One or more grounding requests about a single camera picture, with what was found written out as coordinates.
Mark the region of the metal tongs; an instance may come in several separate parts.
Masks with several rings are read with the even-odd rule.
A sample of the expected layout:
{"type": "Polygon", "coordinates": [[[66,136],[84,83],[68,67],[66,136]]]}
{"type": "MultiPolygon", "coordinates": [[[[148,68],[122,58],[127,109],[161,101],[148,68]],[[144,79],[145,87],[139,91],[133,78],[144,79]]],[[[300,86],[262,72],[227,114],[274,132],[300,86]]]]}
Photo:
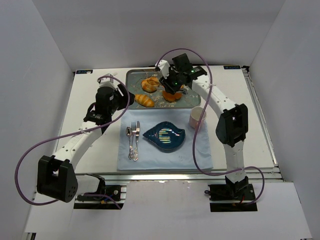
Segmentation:
{"type": "Polygon", "coordinates": [[[179,89],[179,92],[181,92],[182,94],[184,95],[187,95],[188,94],[188,90],[189,90],[189,87],[188,86],[185,86],[185,85],[182,85],[179,89]]]}

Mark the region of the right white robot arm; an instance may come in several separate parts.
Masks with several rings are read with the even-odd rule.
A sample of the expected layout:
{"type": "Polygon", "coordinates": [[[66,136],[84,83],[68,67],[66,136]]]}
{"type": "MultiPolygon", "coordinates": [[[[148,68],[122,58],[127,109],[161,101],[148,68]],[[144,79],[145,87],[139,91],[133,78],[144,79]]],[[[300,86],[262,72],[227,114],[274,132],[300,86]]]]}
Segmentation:
{"type": "Polygon", "coordinates": [[[226,173],[225,181],[235,191],[249,184],[244,167],[244,141],[249,130],[248,108],[228,98],[214,83],[210,68],[193,66],[187,54],[172,59],[173,65],[160,59],[155,64],[162,77],[160,83],[170,94],[182,86],[189,86],[205,100],[218,117],[215,134],[223,144],[226,173]]]}

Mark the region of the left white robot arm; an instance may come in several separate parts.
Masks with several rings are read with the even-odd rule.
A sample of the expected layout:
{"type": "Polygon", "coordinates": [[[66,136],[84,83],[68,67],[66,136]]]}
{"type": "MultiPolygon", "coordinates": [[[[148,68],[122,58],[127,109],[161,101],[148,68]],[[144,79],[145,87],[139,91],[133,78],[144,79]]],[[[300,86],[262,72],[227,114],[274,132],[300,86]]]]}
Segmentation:
{"type": "Polygon", "coordinates": [[[79,128],[79,133],[52,156],[42,156],[37,167],[37,192],[65,203],[77,195],[102,198],[106,194],[104,178],[95,174],[77,176],[76,166],[109,127],[115,111],[134,103],[135,95],[122,84],[107,84],[98,88],[79,128]]]}

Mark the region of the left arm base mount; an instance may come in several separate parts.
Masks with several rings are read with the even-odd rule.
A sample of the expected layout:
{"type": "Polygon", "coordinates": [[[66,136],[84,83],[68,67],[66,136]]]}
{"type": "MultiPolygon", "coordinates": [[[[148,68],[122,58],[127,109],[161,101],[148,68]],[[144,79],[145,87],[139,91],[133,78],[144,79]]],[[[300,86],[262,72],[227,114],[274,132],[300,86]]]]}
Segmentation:
{"type": "Polygon", "coordinates": [[[101,193],[79,194],[75,198],[75,210],[120,210],[125,202],[127,187],[106,185],[101,193]]]}

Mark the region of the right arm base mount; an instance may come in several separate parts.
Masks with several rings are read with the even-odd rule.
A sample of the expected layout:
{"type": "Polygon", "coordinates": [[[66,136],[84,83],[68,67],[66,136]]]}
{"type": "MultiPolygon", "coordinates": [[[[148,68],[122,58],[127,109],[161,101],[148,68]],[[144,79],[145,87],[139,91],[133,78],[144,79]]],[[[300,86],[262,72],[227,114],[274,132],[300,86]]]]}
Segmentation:
{"type": "Polygon", "coordinates": [[[256,199],[252,184],[232,195],[226,184],[211,184],[204,194],[209,197],[212,213],[257,212],[257,204],[251,203],[256,199]]]}

